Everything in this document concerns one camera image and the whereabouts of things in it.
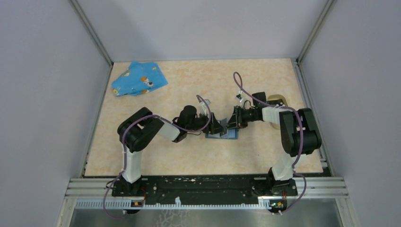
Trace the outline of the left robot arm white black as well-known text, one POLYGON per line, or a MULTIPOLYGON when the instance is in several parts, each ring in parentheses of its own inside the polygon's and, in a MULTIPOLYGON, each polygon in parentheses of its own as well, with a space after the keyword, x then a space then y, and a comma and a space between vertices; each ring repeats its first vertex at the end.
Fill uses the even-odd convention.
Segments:
POLYGON ((141 157, 142 151, 156 135, 178 143, 187 137, 188 133, 202 132, 205 134, 224 134, 227 129, 215 118, 213 112, 197 113, 196 107, 187 105, 179 116, 171 122, 153 114, 143 107, 117 129, 119 141, 123 148, 123 169, 120 176, 124 180, 123 189, 131 196, 140 193, 141 157))

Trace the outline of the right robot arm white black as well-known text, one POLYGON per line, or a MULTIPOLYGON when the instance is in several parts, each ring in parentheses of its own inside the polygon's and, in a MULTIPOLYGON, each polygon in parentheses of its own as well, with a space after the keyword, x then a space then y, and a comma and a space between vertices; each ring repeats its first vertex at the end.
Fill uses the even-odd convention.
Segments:
POLYGON ((263 121, 280 130, 284 152, 269 170, 272 178, 266 182, 267 191, 278 195, 285 188, 284 181, 293 177, 298 162, 321 147, 322 138, 310 108, 292 111, 282 95, 266 97, 265 92, 258 92, 253 97, 253 104, 246 108, 248 100, 241 93, 236 95, 239 105, 234 107, 226 128, 237 130, 247 127, 249 122, 263 121))

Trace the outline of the blue card holder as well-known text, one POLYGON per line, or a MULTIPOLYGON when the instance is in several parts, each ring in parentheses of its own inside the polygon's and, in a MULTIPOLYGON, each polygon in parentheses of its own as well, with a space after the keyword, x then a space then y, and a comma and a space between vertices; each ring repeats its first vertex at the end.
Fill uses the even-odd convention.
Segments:
POLYGON ((207 139, 222 139, 222 140, 237 140, 238 139, 238 129, 229 129, 225 134, 216 133, 216 134, 205 134, 205 138, 207 139))

